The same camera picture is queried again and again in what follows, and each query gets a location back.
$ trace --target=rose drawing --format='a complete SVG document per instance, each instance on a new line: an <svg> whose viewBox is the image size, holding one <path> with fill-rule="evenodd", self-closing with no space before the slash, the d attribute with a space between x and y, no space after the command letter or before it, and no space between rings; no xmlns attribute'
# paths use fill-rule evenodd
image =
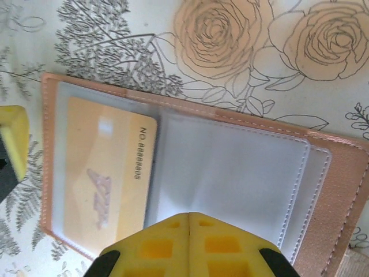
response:
<svg viewBox="0 0 369 277"><path fill-rule="evenodd" d="M288 12L269 27L273 46L260 50L255 68L265 76L288 77L299 72L329 81L354 75L369 58L369 15L359 4L322 2L307 13ZM271 72L266 61L284 68Z"/></svg>
<svg viewBox="0 0 369 277"><path fill-rule="evenodd" d="M174 19L179 69L224 86L232 76L249 72L272 19L268 0L184 0Z"/></svg>

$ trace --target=card holder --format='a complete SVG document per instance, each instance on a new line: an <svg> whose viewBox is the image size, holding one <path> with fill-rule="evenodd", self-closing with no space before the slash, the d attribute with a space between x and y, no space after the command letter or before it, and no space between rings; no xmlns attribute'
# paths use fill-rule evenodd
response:
<svg viewBox="0 0 369 277"><path fill-rule="evenodd" d="M129 222L137 230L178 212L203 212L273 242L302 276L337 271L369 194L366 143L52 74L43 76L42 228L47 233L95 255L66 238L57 223L65 218L58 189L70 98L157 121L150 188L140 194L141 201L147 197L146 211Z"/></svg>

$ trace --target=yellow foam block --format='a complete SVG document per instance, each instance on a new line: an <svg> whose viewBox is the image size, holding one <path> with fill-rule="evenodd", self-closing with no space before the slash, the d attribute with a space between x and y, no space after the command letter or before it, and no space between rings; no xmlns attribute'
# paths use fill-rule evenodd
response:
<svg viewBox="0 0 369 277"><path fill-rule="evenodd" d="M29 123L25 108L0 107L0 136L20 182L27 170Z"/></svg>
<svg viewBox="0 0 369 277"><path fill-rule="evenodd" d="M179 214L103 250L112 277L274 277L259 250L271 242L199 213Z"/></svg>

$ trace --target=patterned fabric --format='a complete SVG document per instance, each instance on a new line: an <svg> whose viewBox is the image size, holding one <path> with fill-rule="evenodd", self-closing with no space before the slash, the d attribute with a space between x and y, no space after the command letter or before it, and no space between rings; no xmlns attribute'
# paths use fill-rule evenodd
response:
<svg viewBox="0 0 369 277"><path fill-rule="evenodd" d="M369 140L368 0L0 0L0 105L26 107L26 178L0 205L0 276L82 276L40 231L43 71ZM369 205L351 246L369 254Z"/></svg>

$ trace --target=yellow card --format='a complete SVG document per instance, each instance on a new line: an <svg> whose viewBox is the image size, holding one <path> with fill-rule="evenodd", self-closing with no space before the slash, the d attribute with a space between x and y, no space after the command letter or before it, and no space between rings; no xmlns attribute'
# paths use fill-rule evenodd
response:
<svg viewBox="0 0 369 277"><path fill-rule="evenodd" d="M142 230L156 136L151 117L71 97L65 237L96 256Z"/></svg>

